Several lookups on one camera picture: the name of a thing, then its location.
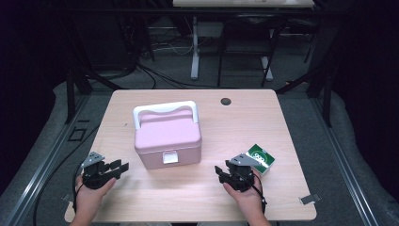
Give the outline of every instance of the table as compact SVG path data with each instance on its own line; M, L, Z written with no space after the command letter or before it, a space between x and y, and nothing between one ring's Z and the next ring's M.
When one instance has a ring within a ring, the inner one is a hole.
M230 105L223 105L229 98ZM133 109L138 105L194 101L202 133L202 159L198 164L145 169L135 151ZM157 89L117 90L113 93L91 150L129 162L104 198L97 222L199 222L245 220L235 201L218 182L215 166L258 144L276 161L262 177L269 220L311 220L313 204L298 198L310 195L294 144L270 89ZM74 216L72 205L65 219Z
M312 8L312 0L173 0L177 8ZM261 58L263 67L267 58ZM191 64L191 79L199 78L200 50L198 48L198 21L193 18L193 62ZM267 81L273 81L271 70L267 73Z

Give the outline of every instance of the green box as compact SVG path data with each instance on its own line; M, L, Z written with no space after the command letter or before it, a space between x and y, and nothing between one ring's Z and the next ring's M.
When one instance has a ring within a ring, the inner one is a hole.
M270 155L270 153L257 144L253 145L252 148L246 152L246 155L261 163L261 166L254 167L261 174L268 172L275 161L275 158Z

